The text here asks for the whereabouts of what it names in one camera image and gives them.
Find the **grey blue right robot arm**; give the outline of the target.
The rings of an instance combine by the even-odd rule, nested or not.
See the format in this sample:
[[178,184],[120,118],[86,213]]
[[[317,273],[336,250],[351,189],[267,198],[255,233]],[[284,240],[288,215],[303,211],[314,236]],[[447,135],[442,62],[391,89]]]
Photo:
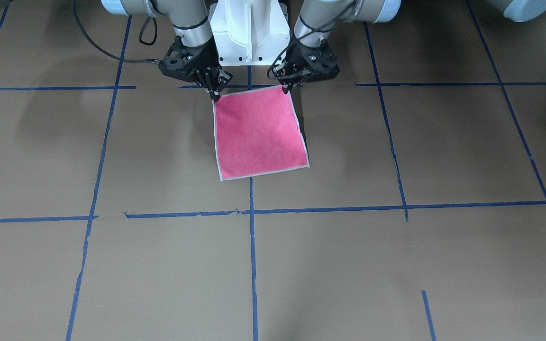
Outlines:
[[115,15],[167,17],[173,24],[174,42],[161,60],[152,60],[164,76],[195,83],[218,101],[232,79],[219,63],[218,48],[203,0],[102,0]]

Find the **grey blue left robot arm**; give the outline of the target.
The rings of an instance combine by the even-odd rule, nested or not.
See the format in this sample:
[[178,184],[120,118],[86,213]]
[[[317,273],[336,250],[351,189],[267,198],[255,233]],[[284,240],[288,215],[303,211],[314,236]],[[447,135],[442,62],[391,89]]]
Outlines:
[[338,22],[389,22],[400,0],[305,0],[290,41],[267,69],[284,94],[299,84],[332,80],[340,74],[329,36]]

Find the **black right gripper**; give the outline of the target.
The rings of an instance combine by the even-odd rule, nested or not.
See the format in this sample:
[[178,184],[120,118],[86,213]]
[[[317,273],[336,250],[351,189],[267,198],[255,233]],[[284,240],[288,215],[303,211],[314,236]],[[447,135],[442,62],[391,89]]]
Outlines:
[[233,78],[219,63],[214,37],[203,45],[189,47],[182,37],[176,36],[166,56],[158,63],[158,69],[164,76],[203,87],[215,103]]

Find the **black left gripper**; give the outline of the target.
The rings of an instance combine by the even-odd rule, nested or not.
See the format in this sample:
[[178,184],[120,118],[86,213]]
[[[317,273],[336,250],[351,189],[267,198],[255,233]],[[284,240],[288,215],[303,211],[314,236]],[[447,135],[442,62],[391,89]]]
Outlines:
[[327,81],[340,74],[337,55],[328,40],[320,41],[318,47],[304,45],[298,39],[291,39],[277,59],[267,69],[267,77],[280,83],[284,94],[290,93],[301,83]]

